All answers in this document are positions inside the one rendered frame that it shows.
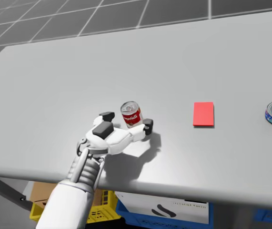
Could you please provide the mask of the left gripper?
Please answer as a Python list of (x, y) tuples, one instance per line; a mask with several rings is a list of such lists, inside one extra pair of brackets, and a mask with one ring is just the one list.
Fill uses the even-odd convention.
[(141, 141), (152, 134), (152, 119), (143, 119), (142, 124), (128, 131), (115, 128), (112, 123), (114, 117), (114, 112), (103, 112), (94, 119), (93, 128), (85, 135), (90, 154), (120, 154), (131, 142)]

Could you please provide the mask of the red and white can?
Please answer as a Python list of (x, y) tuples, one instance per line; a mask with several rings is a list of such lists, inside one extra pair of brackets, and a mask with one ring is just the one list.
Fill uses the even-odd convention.
[(143, 117), (140, 106), (135, 101), (125, 102), (121, 106), (121, 114), (128, 128), (141, 125)]

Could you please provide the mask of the pink pad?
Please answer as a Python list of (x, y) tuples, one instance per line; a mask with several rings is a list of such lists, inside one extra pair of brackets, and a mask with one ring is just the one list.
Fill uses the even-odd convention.
[(193, 126), (214, 126), (213, 102), (195, 102), (194, 103)]

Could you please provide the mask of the white box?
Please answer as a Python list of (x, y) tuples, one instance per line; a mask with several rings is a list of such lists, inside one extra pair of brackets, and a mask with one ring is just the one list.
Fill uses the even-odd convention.
[(116, 191), (130, 213), (209, 224), (209, 203)]

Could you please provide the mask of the yellow box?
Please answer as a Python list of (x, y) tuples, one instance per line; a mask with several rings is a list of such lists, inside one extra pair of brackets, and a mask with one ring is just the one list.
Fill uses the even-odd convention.
[[(31, 220), (35, 222), (39, 221), (47, 201), (48, 200), (46, 199), (33, 202), (30, 211)], [(116, 197), (114, 191), (97, 189), (95, 191), (94, 201), (87, 219), (87, 223), (91, 224), (120, 219), (121, 216), (115, 211), (117, 202), (118, 198)]]

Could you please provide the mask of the brown box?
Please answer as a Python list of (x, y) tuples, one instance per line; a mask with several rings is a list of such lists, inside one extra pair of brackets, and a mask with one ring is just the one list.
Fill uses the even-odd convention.
[(69, 187), (67, 185), (56, 187), (57, 184), (35, 182), (30, 195), (30, 201), (48, 200), (49, 203), (64, 207), (84, 207), (86, 206), (86, 199), (89, 195), (86, 195), (83, 190), (75, 187)]

